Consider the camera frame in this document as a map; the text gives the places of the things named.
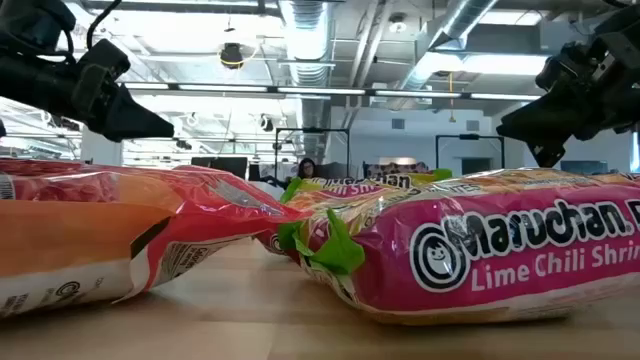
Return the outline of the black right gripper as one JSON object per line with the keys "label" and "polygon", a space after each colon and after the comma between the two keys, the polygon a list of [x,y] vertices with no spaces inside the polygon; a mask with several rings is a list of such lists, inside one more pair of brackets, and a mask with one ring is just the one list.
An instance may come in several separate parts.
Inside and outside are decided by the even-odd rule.
{"label": "black right gripper", "polygon": [[501,118],[499,135],[525,143],[539,167],[555,166],[573,134],[586,141],[604,130],[618,134],[639,122],[639,49],[613,47],[592,53],[565,47],[559,62],[568,72],[570,109],[541,97]]}

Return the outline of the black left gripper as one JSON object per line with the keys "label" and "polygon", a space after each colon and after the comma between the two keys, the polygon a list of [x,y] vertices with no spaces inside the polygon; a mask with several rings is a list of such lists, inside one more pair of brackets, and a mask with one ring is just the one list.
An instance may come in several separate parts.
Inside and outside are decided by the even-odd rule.
{"label": "black left gripper", "polygon": [[174,126],[138,104],[116,80],[125,72],[117,47],[93,47],[75,64],[1,51],[1,96],[67,117],[122,140],[173,138]]}

